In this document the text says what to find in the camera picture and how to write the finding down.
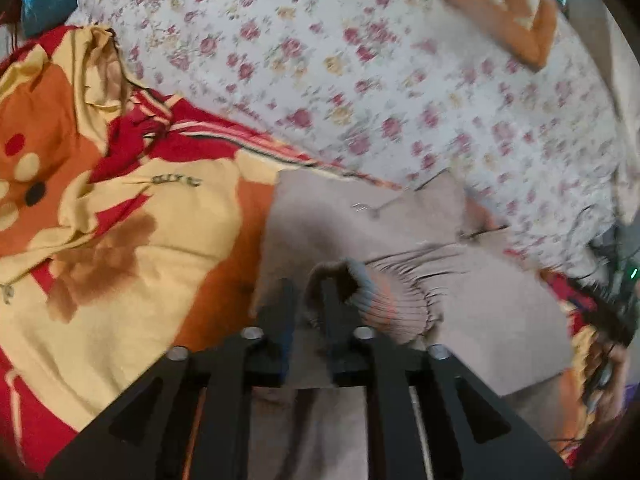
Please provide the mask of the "person's right hand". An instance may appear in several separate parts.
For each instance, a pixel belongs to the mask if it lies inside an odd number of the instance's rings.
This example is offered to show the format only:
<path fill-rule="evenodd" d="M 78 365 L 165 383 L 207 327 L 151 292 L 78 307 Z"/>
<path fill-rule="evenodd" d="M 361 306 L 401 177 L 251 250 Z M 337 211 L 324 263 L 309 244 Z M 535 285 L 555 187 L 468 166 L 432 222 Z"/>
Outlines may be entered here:
<path fill-rule="evenodd" d="M 590 379 L 603 367 L 597 388 L 588 400 L 588 411 L 594 414 L 593 426 L 612 422 L 623 411 L 629 352 L 621 344 L 593 339 L 586 357 L 586 378 Z"/>

